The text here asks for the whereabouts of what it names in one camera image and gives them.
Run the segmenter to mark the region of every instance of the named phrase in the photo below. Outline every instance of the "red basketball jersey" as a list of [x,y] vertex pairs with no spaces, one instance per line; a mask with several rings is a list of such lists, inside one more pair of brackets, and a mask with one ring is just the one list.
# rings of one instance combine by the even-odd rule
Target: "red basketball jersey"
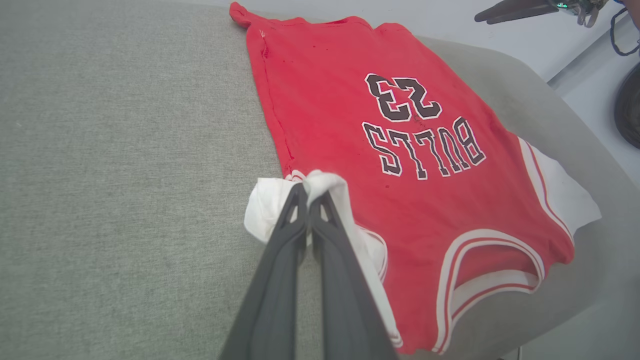
[[358,225],[386,241],[400,351],[443,352],[466,310],[534,291],[551,264],[572,260],[576,228],[600,217],[401,25],[267,20],[237,3],[230,14],[248,28],[284,175],[342,176]]

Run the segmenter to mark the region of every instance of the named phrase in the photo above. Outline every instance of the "gray fabric surface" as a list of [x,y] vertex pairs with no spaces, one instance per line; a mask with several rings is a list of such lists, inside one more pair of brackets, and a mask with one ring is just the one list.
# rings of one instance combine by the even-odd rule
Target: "gray fabric surface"
[[[425,39],[507,128],[600,205],[576,260],[497,295],[443,359],[495,359],[635,281],[640,195],[520,62]],[[144,0],[0,4],[0,358],[211,359],[263,246],[242,225],[280,176],[244,30],[226,8]],[[317,264],[300,271],[298,358],[320,359]],[[419,352],[413,359],[436,359]]]

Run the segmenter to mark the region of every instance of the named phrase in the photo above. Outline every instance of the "white stripe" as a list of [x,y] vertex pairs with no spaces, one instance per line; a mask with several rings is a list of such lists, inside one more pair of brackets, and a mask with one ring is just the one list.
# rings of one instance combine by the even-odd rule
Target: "white stripe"
[[[483,291],[486,291],[487,289],[494,288],[502,284],[520,284],[535,288],[538,283],[539,279],[537,276],[520,270],[500,270],[481,275],[475,279],[465,282],[453,291],[451,313],[457,313],[460,310],[460,307],[469,301],[469,299]],[[459,317],[460,314],[458,313],[454,316],[454,321],[455,318]]]
[[[464,315],[467,312],[467,310],[471,309],[478,302],[490,297],[491,295],[494,295],[494,294],[497,294],[497,293],[502,293],[502,292],[505,292],[505,291],[519,291],[519,292],[522,292],[522,293],[532,294],[536,290],[535,289],[528,290],[528,289],[525,289],[525,288],[520,288],[518,286],[514,286],[514,287],[498,288],[496,290],[489,291],[486,294],[482,294],[481,296],[478,296],[478,298],[476,298],[472,302],[470,302],[468,306],[465,306],[465,308],[462,309],[462,311],[460,311],[460,313],[458,313],[456,318],[453,319],[451,327],[453,328],[456,325],[456,323],[458,322],[458,320],[462,317],[462,315]],[[444,346],[442,347],[442,349],[439,351],[439,354],[442,355],[445,351],[447,351],[447,349],[449,348],[449,343],[450,342],[451,342],[451,335],[449,335],[449,337],[447,338],[447,341],[444,344]]]
[[[445,316],[445,308],[449,309],[450,304],[446,304],[447,293],[452,292],[453,288],[455,288],[456,278],[458,275],[458,269],[454,269],[455,273],[451,279],[451,285],[449,285],[449,274],[451,272],[451,265],[454,261],[454,255],[458,251],[458,248],[464,245],[467,241],[479,238],[489,238],[489,239],[500,239],[507,240],[513,244],[507,244],[503,241],[496,241],[496,245],[506,245],[516,247],[517,249],[525,249],[530,256],[532,256],[532,262],[536,267],[536,271],[538,272],[538,278],[543,280],[545,278],[545,266],[544,262],[542,262],[542,258],[540,255],[528,244],[524,243],[522,240],[514,238],[511,235],[502,233],[500,231],[491,230],[491,229],[476,229],[468,231],[459,237],[457,237],[451,245],[444,256],[444,260],[442,261],[442,269],[440,270],[440,282],[438,284],[438,296],[436,298],[436,323],[438,326],[438,337],[436,339],[436,343],[433,351],[440,351],[440,347],[443,345],[444,338],[447,335],[446,325],[451,322],[451,313],[448,313]],[[449,303],[451,303],[452,295],[449,295]]]
[[[436,352],[438,352],[439,354],[443,354],[445,351],[447,351],[451,342],[453,329],[456,327],[458,320],[462,318],[462,316],[469,309],[471,309],[481,300],[486,299],[491,295],[505,291],[520,291],[523,293],[531,294],[538,289],[540,283],[541,281],[539,281],[538,277],[533,274],[529,274],[528,272],[519,270],[501,270],[489,274],[484,274],[458,286],[458,288],[454,290],[453,300],[451,302],[452,312],[449,314],[453,314],[456,312],[457,313],[449,324],[449,336],[447,337],[447,341],[445,341],[444,345],[441,349],[439,349],[439,351],[438,349],[436,349]],[[496,286],[500,286],[502,284],[519,284],[531,287],[533,289],[521,288],[519,286],[503,286],[501,288],[497,288],[485,294],[482,294],[469,302],[466,306],[463,306],[472,297],[482,293],[483,291],[494,288]]]
[[531,184],[536,191],[536,195],[538,196],[538,201],[540,202],[542,210],[544,210],[547,216],[549,216],[549,218],[553,220],[564,231],[564,233],[566,233],[567,236],[569,236],[569,239],[571,239],[571,243],[573,243],[573,236],[571,236],[569,230],[567,230],[562,221],[560,221],[560,219],[558,219],[558,217],[555,216],[555,214],[553,214],[553,212],[547,206],[547,194],[545,193],[545,189],[542,185],[543,180],[540,178],[540,174],[538,173],[538,169],[536,168],[536,162],[534,160],[534,155],[529,148],[529,143],[521,138],[518,138],[518,140],[520,141],[520,151],[522,152],[524,165],[527,168],[529,179],[531,179]]

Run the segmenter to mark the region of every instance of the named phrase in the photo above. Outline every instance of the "white trim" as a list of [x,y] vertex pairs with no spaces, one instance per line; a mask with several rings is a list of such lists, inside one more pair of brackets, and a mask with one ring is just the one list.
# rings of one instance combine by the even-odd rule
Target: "white trim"
[[374,239],[374,241],[378,241],[382,244],[383,248],[384,248],[384,254],[382,257],[382,264],[380,266],[380,269],[378,270],[378,277],[380,278],[380,281],[385,282],[385,277],[387,276],[387,267],[388,267],[388,249],[387,249],[387,243],[385,242],[385,240],[382,238],[382,236],[380,236],[378,233],[374,233],[371,230],[367,230],[362,226],[357,225],[359,228],[361,228],[362,231],[364,231],[367,235],[369,235],[372,239]]
[[460,310],[460,307],[469,301],[469,299],[490,288],[494,288],[502,284],[520,284],[530,288],[535,288],[538,283],[539,279],[537,276],[520,270],[500,270],[481,275],[475,279],[465,282],[453,291],[453,299],[451,300],[452,314],[457,313]]
[[[467,244],[467,242],[476,239],[491,240],[475,241]],[[446,347],[444,346],[445,338],[451,338],[451,332],[453,330],[453,323],[451,319],[451,302],[453,299],[453,291],[455,289],[456,279],[458,277],[460,262],[462,261],[464,254],[468,250],[473,249],[477,246],[485,245],[503,245],[521,250],[531,258],[531,261],[536,267],[538,279],[540,280],[538,281],[537,286],[539,286],[541,281],[545,278],[545,265],[542,261],[542,258],[531,246],[526,244],[524,241],[492,229],[476,229],[460,235],[451,243],[451,245],[447,249],[444,260],[442,261],[442,269],[440,270],[440,282],[438,284],[438,295],[436,298],[436,323],[438,326],[438,337],[432,350],[434,352],[444,352],[446,350]],[[460,250],[460,254],[459,256],[455,256],[458,250]]]
[[529,179],[531,180],[531,184],[533,185],[534,190],[536,191],[536,195],[538,196],[538,201],[540,202],[540,206],[542,210],[549,216],[551,220],[553,220],[563,231],[564,233],[571,239],[571,244],[573,244],[573,236],[565,226],[565,224],[560,220],[556,214],[554,214],[551,209],[547,206],[547,192],[545,191],[545,185],[543,184],[544,179],[542,179],[540,173],[538,172],[536,166],[536,160],[533,152],[531,151],[531,146],[528,142],[518,137],[520,141],[520,152],[522,153],[522,159],[524,160],[524,165],[527,168],[527,173],[529,174]]
[[602,218],[598,205],[587,190],[573,180],[556,160],[544,155],[531,144],[529,147],[545,184],[547,204],[571,235],[578,228]]

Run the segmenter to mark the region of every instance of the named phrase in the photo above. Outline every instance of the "seam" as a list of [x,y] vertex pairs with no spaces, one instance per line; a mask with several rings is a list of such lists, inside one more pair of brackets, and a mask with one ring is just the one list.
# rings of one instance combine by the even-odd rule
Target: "seam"
[[265,82],[267,84],[267,95],[269,96],[269,102],[271,103],[271,114],[273,115],[273,118],[276,120],[276,122],[278,123],[278,126],[280,127],[280,136],[282,137],[283,143],[285,148],[287,148],[287,154],[289,154],[289,161],[292,161],[294,159],[293,154],[291,154],[291,149],[289,148],[289,144],[287,143],[287,137],[284,135],[284,127],[282,126],[282,123],[280,122],[280,119],[278,119],[278,117],[276,116],[276,110],[275,110],[275,104],[273,102],[273,96],[271,96],[271,86],[269,85],[269,74],[267,72],[267,63],[264,59],[264,52],[265,51],[269,51],[268,50],[268,45],[266,40],[264,39],[264,37],[262,37],[262,43],[264,44],[264,48],[263,50],[260,52],[260,58],[262,59],[262,64],[263,64],[263,69],[264,69],[264,79]]

